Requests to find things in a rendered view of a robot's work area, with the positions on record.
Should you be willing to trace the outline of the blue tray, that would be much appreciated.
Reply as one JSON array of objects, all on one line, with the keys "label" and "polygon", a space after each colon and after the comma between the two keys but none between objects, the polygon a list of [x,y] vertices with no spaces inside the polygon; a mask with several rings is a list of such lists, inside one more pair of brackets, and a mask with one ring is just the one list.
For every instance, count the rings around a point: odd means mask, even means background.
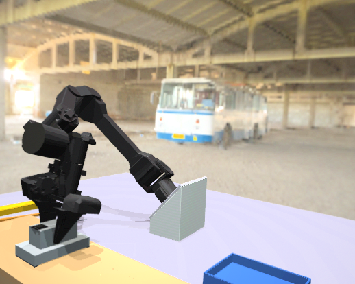
[{"label": "blue tray", "polygon": [[232,253],[204,272],[203,284],[311,284],[311,279]]}]

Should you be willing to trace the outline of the yellow rectangular bar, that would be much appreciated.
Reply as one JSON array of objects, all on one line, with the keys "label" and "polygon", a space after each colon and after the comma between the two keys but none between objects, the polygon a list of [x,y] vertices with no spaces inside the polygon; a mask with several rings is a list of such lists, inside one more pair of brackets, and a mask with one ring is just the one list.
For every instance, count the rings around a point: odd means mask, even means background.
[{"label": "yellow rectangular bar", "polygon": [[0,216],[2,215],[11,215],[15,213],[21,213],[25,211],[31,211],[34,209],[38,209],[38,207],[35,205],[34,202],[23,202],[19,204],[12,204],[8,206],[2,206],[0,207]]}]

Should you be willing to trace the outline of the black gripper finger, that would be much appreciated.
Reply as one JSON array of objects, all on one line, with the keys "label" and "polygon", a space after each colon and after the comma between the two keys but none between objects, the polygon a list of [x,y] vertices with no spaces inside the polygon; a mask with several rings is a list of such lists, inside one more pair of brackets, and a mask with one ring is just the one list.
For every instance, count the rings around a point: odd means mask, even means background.
[{"label": "black gripper finger", "polygon": [[39,215],[40,215],[40,223],[48,222],[51,220],[56,220],[57,215],[54,210],[55,208],[61,208],[62,203],[60,202],[42,202],[39,200],[32,200],[35,205],[38,207]]},{"label": "black gripper finger", "polygon": [[56,230],[54,235],[54,243],[60,243],[71,227],[78,221],[78,219],[85,215],[84,213],[73,213],[61,208],[55,208],[54,210],[57,215]]}]

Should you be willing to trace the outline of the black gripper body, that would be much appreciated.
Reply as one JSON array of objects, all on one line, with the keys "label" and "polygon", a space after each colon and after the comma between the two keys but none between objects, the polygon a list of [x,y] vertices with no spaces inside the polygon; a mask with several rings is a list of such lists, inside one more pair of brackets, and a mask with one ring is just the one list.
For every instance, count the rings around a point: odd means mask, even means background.
[{"label": "black gripper body", "polygon": [[49,163],[47,168],[49,169],[50,166],[54,167],[54,173],[57,173],[58,169],[61,169],[64,174],[64,196],[55,196],[55,192],[48,196],[41,197],[38,199],[39,201],[62,202],[63,204],[61,209],[73,213],[100,214],[100,200],[90,196],[82,196],[82,192],[77,190],[80,177],[86,176],[86,171],[82,170],[83,165],[54,159],[53,164]]}]

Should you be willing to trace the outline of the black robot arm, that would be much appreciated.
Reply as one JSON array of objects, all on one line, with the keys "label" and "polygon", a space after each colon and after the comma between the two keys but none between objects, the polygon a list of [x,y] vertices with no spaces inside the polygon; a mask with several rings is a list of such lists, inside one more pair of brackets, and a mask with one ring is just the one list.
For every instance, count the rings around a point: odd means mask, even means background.
[{"label": "black robot arm", "polygon": [[[96,142],[89,132],[72,132],[79,125],[78,117],[99,128],[128,160],[129,171],[136,182],[147,193],[154,193],[161,204],[177,189],[170,179],[174,176],[173,171],[162,160],[142,152],[107,114],[101,95],[88,86],[65,86],[42,123],[30,119],[23,126],[23,150],[28,154],[83,165],[88,144],[96,145]],[[56,192],[55,196],[63,197],[64,174],[61,169],[57,173],[53,171],[54,167],[50,166],[47,173],[22,178],[23,196],[38,200]]]}]

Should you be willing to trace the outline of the tan panel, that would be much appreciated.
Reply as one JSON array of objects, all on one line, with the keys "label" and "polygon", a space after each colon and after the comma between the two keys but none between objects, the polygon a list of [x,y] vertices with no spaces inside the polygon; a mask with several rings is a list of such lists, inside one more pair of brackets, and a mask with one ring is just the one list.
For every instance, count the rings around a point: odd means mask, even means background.
[{"label": "tan panel", "polygon": [[33,267],[15,256],[31,215],[0,222],[0,284],[190,284],[90,241],[90,247]]}]

